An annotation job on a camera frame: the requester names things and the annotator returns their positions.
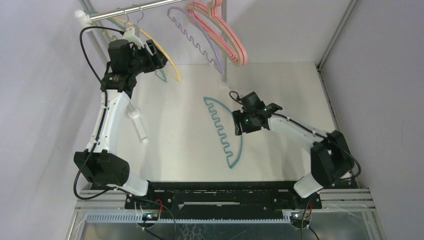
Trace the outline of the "yellow wire hanger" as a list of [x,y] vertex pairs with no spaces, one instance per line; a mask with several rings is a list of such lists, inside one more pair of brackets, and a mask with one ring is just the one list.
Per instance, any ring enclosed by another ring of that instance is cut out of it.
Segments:
[[139,29],[139,32],[141,34],[143,34],[146,38],[148,38],[149,40],[152,40],[153,43],[158,47],[158,49],[164,54],[164,56],[167,58],[168,62],[170,63],[170,65],[172,66],[176,76],[174,77],[173,75],[171,75],[170,73],[168,74],[171,78],[173,78],[174,80],[176,80],[177,82],[181,83],[182,79],[181,79],[181,75],[180,75],[180,71],[177,68],[176,64],[174,63],[174,61],[172,60],[172,58],[168,55],[168,53],[165,51],[165,49],[152,37],[150,36],[146,31],[144,31],[143,29]]

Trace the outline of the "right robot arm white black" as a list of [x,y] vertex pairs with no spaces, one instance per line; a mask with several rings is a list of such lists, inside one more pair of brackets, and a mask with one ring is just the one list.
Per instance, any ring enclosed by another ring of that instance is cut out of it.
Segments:
[[254,91],[240,97],[231,90],[229,96],[241,106],[240,110],[232,112],[237,136],[268,130],[289,138],[309,154],[310,170],[296,181],[289,194],[293,207],[302,208],[312,194],[349,180],[345,175],[354,168],[359,174],[362,172],[340,131],[327,132],[296,120],[280,105],[265,104]]

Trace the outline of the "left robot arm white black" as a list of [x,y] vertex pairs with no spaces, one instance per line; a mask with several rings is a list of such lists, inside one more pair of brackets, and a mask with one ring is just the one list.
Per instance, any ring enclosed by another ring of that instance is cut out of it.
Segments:
[[165,67],[167,58],[159,46],[148,39],[143,47],[127,39],[114,40],[108,45],[110,61],[100,80],[101,102],[91,138],[84,151],[77,151],[73,161],[77,175],[90,183],[109,189],[119,189],[137,196],[137,202],[149,209],[157,196],[148,190],[149,181],[137,176],[130,161],[118,155],[120,126],[137,84],[137,76]]

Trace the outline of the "blue wire hanger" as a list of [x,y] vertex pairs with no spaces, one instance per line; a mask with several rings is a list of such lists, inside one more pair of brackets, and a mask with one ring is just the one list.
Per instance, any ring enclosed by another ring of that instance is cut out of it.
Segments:
[[231,158],[234,157],[234,153],[233,153],[233,151],[230,150],[231,144],[227,141],[228,136],[225,133],[224,126],[221,124],[221,118],[218,117],[218,111],[215,109],[215,105],[221,106],[230,115],[232,114],[232,111],[224,103],[222,103],[221,101],[219,101],[215,98],[204,96],[203,101],[204,101],[205,105],[207,106],[207,110],[210,113],[214,127],[216,128],[216,133],[219,137],[219,141],[222,145],[222,150],[225,154],[227,166],[230,170],[232,170],[240,162],[242,152],[243,152],[243,146],[244,146],[243,137],[240,136],[240,145],[239,145],[239,148],[238,148],[237,155],[234,158],[234,160],[231,161]]

